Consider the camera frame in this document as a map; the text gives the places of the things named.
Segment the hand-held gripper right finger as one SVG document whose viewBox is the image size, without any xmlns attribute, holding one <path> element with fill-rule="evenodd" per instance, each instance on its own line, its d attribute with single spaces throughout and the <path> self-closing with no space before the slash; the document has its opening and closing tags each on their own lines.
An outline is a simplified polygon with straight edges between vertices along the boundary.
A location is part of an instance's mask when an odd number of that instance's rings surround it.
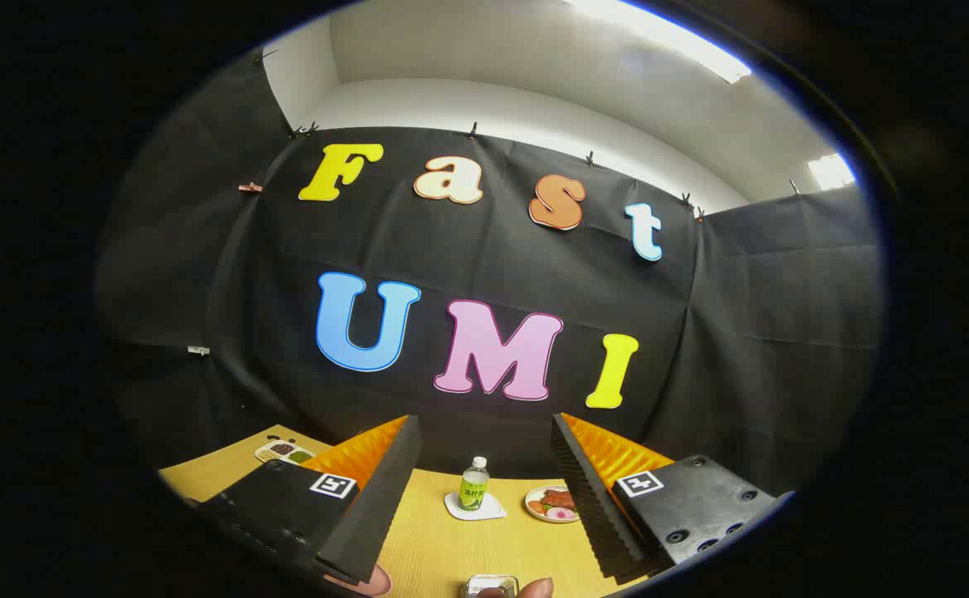
<svg viewBox="0 0 969 598">
<path fill-rule="evenodd" d="M 664 457 L 575 416 L 552 416 L 550 446 L 601 574 L 666 574 L 705 557 L 786 506 L 706 454 Z"/>
</svg>

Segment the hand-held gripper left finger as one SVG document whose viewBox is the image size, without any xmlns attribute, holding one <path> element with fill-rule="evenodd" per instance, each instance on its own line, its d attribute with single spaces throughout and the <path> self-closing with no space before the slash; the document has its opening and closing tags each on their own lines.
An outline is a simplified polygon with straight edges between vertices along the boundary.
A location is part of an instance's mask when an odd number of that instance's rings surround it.
<svg viewBox="0 0 969 598">
<path fill-rule="evenodd" d="M 301 464 L 271 459 L 197 511 L 283 571 L 356 584 L 373 575 L 420 452 L 405 415 Z"/>
</svg>

